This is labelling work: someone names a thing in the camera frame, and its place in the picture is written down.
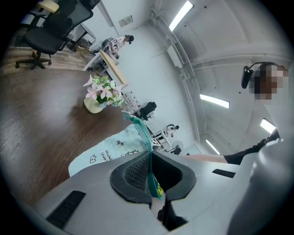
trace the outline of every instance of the desk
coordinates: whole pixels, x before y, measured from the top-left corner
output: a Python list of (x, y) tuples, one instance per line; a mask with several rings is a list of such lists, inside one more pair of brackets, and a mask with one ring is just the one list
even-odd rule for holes
[(51, 13), (56, 12), (59, 8), (59, 5), (51, 0), (38, 1), (37, 6), (43, 8), (47, 11), (50, 11)]
[(123, 88), (125, 88), (128, 85), (128, 82), (126, 81), (124, 75), (122, 74), (119, 67), (117, 67), (112, 60), (112, 58), (107, 55), (104, 51), (100, 50), (94, 58), (90, 60), (90, 62), (83, 68), (83, 71), (86, 71), (88, 67), (90, 67), (98, 58), (102, 57), (102, 59), (107, 63), (108, 65), (108, 73), (114, 73), (114, 76), (111, 76), (112, 79), (115, 81), (117, 85), (124, 85)]
[(70, 162), (124, 130), (119, 107), (91, 114), (83, 101), (90, 73), (30, 70), (0, 79), (1, 168), (29, 205), (68, 177)]
[(165, 133), (163, 130), (161, 130), (160, 132), (157, 132), (156, 134), (152, 135), (152, 138), (155, 138), (158, 143), (161, 144), (161, 146), (159, 147), (159, 150), (163, 151), (163, 150), (167, 150), (169, 148), (171, 148), (171, 144), (169, 139), (167, 138), (167, 136), (165, 136)]
[(82, 37), (84, 37), (86, 34), (89, 34), (93, 39), (96, 39), (95, 35), (92, 33), (91, 30), (89, 30), (89, 28), (87, 26), (85, 26), (83, 23), (81, 23), (81, 26), (85, 30), (85, 32), (73, 44), (67, 45), (67, 47), (73, 52), (77, 52), (77, 49), (75, 48), (75, 46), (78, 43), (78, 41), (80, 41), (82, 39)]

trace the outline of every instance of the vase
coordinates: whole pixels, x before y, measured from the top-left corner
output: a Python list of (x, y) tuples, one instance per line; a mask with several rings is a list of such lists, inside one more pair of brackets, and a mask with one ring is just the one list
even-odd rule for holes
[(84, 104), (86, 108), (89, 110), (91, 113), (98, 113), (103, 110), (103, 108), (100, 108), (100, 103), (97, 100), (94, 100), (93, 98), (85, 98), (84, 99)]

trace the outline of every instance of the yellow object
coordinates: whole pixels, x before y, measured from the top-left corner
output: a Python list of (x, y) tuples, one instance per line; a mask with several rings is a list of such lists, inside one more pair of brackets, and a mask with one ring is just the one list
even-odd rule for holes
[(47, 11), (50, 11), (51, 13), (54, 13), (58, 10), (59, 8), (59, 5), (57, 3), (55, 3), (54, 1), (51, 1), (51, 0), (42, 0), (42, 1), (39, 1), (37, 3), (37, 6), (38, 7), (41, 7)]
[(160, 185), (158, 184), (158, 189), (157, 189), (158, 195), (162, 196), (164, 194), (164, 190), (160, 187)]
[(119, 81), (121, 82), (121, 84), (127, 85), (128, 84), (127, 80), (125, 79), (124, 75), (120, 71), (119, 67), (117, 67), (115, 65), (115, 63), (112, 60), (112, 58), (108, 54), (106, 54), (104, 51), (102, 51), (102, 50), (100, 50), (100, 54), (101, 54), (102, 58), (104, 59), (104, 61), (107, 63), (107, 65), (111, 68), (111, 70), (117, 76), (117, 78), (119, 79)]
[(84, 104), (91, 113), (98, 113), (103, 110), (103, 108), (99, 107), (99, 102), (97, 100), (94, 100), (92, 97), (85, 98)]

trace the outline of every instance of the office chair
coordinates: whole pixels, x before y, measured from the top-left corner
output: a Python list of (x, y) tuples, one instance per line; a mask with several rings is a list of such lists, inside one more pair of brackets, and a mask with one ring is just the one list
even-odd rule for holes
[[(43, 62), (52, 64), (51, 55), (57, 51), (62, 51), (65, 45), (73, 39), (69, 33), (79, 24), (93, 16), (91, 6), (83, 0), (62, 0), (58, 10), (50, 15), (44, 22), (43, 27), (33, 28), (25, 33), (24, 41), (37, 51), (32, 53), (33, 59), (19, 60), (15, 63), (15, 68), (19, 64), (32, 63), (31, 69), (36, 66), (44, 69)], [(49, 55), (49, 59), (41, 59), (41, 54)]]
[(144, 120), (148, 121), (147, 115), (151, 112), (153, 112), (156, 108), (155, 102), (149, 102), (145, 107), (140, 109), (140, 118), (143, 118)]

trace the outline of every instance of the ceiling light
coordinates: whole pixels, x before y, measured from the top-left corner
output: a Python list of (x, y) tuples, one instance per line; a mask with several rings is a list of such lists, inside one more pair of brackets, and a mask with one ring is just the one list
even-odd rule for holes
[(193, 4), (187, 1), (184, 6), (180, 9), (178, 14), (175, 16), (174, 20), (170, 24), (170, 30), (173, 31), (175, 27), (180, 23), (184, 16), (192, 9)]
[(206, 143), (208, 143), (218, 155), (220, 154), (220, 152), (218, 152), (217, 149), (208, 140), (206, 140)]
[(225, 108), (230, 107), (230, 102), (228, 102), (228, 101), (222, 101), (220, 99), (216, 99), (214, 97), (210, 97), (210, 96), (207, 96), (207, 95), (200, 95), (200, 98), (202, 100), (209, 101), (209, 102), (215, 103), (217, 105), (223, 106)]
[(268, 131), (270, 134), (276, 129), (276, 127), (273, 124), (269, 123), (265, 118), (262, 119), (260, 126)]

